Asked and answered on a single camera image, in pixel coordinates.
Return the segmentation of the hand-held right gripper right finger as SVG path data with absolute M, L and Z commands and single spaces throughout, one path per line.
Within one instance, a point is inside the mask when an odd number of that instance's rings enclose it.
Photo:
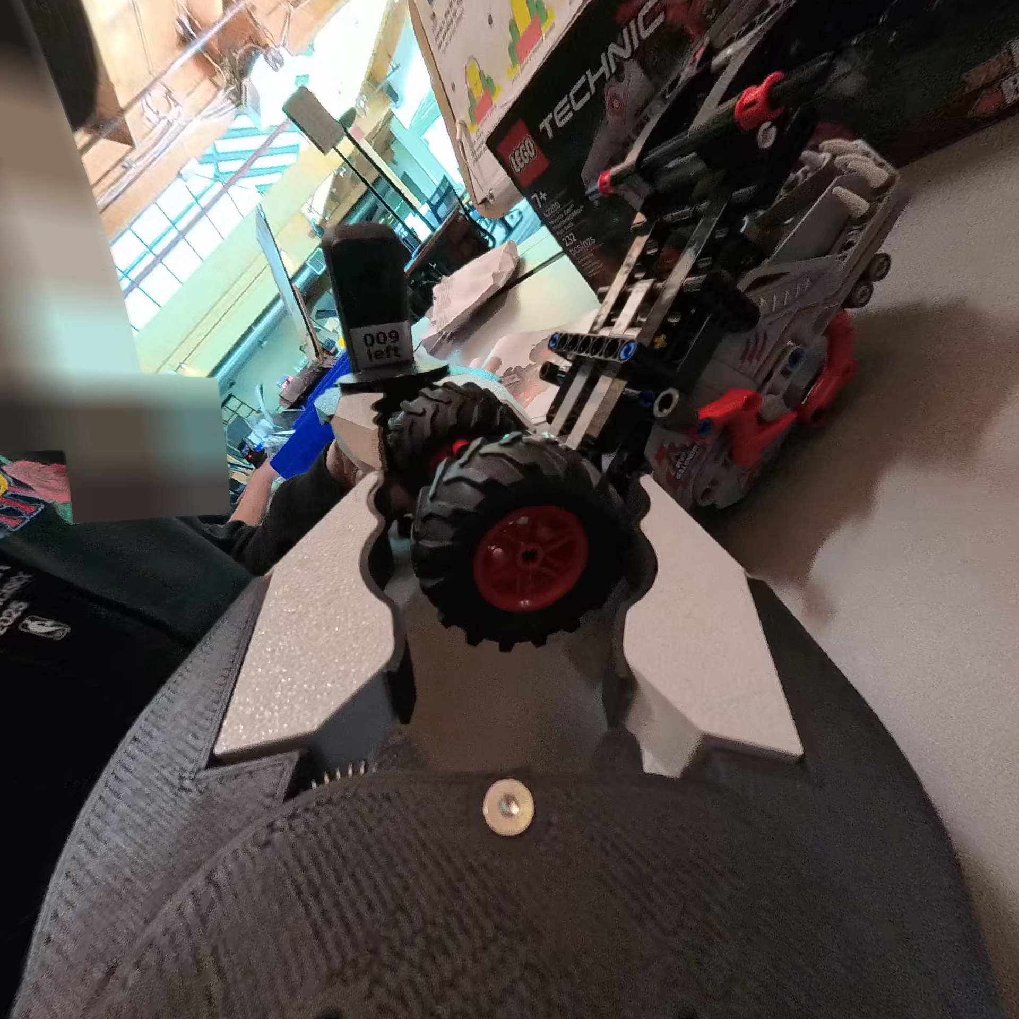
M 635 495 L 645 561 L 616 649 L 631 682 L 622 723 L 645 770 L 677 779 L 714 750 L 799 762 L 748 573 L 654 478 Z

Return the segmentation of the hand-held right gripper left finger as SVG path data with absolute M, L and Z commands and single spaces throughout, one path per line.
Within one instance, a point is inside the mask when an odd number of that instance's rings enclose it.
M 379 510 L 367 474 L 267 575 L 258 620 L 213 756 L 249 762 L 298 751 L 324 772 L 375 758 L 408 723 L 417 677 Z

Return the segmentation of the person's left hand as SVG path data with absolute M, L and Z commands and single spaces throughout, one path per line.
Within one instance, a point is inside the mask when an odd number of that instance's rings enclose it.
M 370 472 L 370 468 L 366 468 L 357 460 L 354 460 L 337 439 L 327 448 L 326 467 L 332 479 L 345 491 L 356 488 Z

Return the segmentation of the black toy wheel red hub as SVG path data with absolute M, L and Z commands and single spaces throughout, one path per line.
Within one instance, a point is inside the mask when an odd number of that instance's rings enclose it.
M 603 608 L 631 545 L 622 497 L 586 456 L 515 432 L 442 462 L 418 497 L 412 565 L 446 628 L 508 653 Z
M 415 497 L 464 444 L 499 440 L 525 430 L 510 405 L 476 382 L 428 386 L 387 420 L 387 477 Z

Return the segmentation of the black toy box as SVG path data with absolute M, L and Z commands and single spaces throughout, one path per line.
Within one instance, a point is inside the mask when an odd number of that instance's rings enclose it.
M 686 134 L 788 58 L 745 44 L 789 2 L 588 2 L 488 147 L 592 290 L 631 244 L 626 197 L 590 195 L 635 144 Z

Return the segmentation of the crumpled white paper bag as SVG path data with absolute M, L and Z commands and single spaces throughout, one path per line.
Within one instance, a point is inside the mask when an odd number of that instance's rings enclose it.
M 514 282 L 518 262 L 518 245 L 508 240 L 444 277 L 434 288 L 432 305 L 426 313 L 429 326 L 420 347 L 436 353 L 452 341 L 485 305 Z

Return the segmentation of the person's black clothing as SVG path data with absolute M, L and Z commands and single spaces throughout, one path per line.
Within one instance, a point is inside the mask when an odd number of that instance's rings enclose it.
M 82 802 L 250 579 L 272 482 L 229 517 L 76 520 L 61 451 L 3 453 L 3 1012 Z

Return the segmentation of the dark printed box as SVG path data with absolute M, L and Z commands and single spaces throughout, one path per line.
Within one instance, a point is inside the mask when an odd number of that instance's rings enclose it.
M 1018 2 L 891 2 L 853 41 L 823 121 L 897 165 L 1018 112 Z

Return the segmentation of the blue plastic bin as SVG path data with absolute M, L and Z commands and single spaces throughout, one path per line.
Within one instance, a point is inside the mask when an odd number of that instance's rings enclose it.
M 321 420 L 315 402 L 326 391 L 337 387 L 340 376 L 349 374 L 350 370 L 349 354 L 343 352 L 338 363 L 326 372 L 301 403 L 293 436 L 272 459 L 272 467 L 282 478 L 290 479 L 309 471 L 320 454 L 324 453 L 329 443 L 334 440 L 332 426 Z

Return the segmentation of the printed instruction board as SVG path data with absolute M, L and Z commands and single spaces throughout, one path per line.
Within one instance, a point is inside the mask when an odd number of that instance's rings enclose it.
M 586 1 L 411 1 L 434 95 L 476 209 L 499 220 L 522 195 L 493 155 L 514 102 Z

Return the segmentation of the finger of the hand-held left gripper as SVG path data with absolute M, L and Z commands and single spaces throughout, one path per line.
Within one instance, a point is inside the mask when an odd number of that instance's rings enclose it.
M 383 391 L 343 391 L 334 413 L 334 440 L 366 468 L 387 476 Z

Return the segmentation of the grey sign on pole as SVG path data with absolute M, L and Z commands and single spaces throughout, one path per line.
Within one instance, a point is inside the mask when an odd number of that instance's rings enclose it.
M 299 127 L 315 147 L 322 153 L 330 150 L 346 160 L 355 175 L 362 180 L 364 186 L 375 195 L 377 200 L 385 206 L 390 214 L 397 217 L 406 227 L 412 229 L 419 240 L 429 239 L 436 231 L 436 222 L 430 215 L 429 206 L 418 200 L 414 192 L 397 175 L 386 160 L 377 152 L 377 148 L 367 140 L 363 131 L 357 126 L 358 112 L 355 107 L 349 108 L 339 119 L 323 106 L 321 100 L 306 86 L 301 85 L 286 102 L 284 113 L 287 118 Z M 368 181 L 355 161 L 345 157 L 341 146 L 347 142 L 361 157 L 369 163 L 378 176 L 389 183 L 391 191 L 401 195 L 409 212 L 403 215 L 396 210 L 389 199 L 383 197 L 377 186 Z

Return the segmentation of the grey red toy truck shell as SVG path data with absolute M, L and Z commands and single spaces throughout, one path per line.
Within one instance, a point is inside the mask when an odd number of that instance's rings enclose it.
M 700 514 L 739 502 L 798 427 L 821 427 L 858 372 L 851 312 L 891 268 L 901 174 L 862 138 L 810 146 L 764 215 L 767 257 L 739 283 L 760 320 L 725 336 L 646 445 L 659 485 Z

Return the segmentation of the black toy truck chassis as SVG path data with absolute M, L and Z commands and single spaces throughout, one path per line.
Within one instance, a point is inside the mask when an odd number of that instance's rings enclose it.
M 835 55 L 774 72 L 668 140 L 651 136 L 607 170 L 597 198 L 641 199 L 633 244 L 586 330 L 559 329 L 542 370 L 559 387 L 548 434 L 625 493 L 645 470 L 654 408 L 710 438 L 691 400 L 727 336 L 761 312 L 739 290 L 767 257 L 754 218 L 774 204 L 817 125 Z

